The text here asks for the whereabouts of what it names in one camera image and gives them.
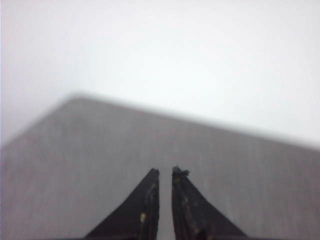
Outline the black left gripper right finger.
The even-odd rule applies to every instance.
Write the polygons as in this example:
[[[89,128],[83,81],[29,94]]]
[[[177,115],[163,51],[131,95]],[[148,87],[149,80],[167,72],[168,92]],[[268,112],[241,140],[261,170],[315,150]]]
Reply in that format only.
[[[189,180],[189,171],[172,169],[171,209],[177,240],[246,238],[232,221],[216,209]]]

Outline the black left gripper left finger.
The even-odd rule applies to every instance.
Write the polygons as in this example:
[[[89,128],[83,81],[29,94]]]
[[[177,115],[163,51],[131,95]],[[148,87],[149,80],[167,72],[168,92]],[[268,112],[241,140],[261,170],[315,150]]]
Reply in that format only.
[[[160,215],[160,172],[152,168],[129,196],[84,238],[155,240]]]

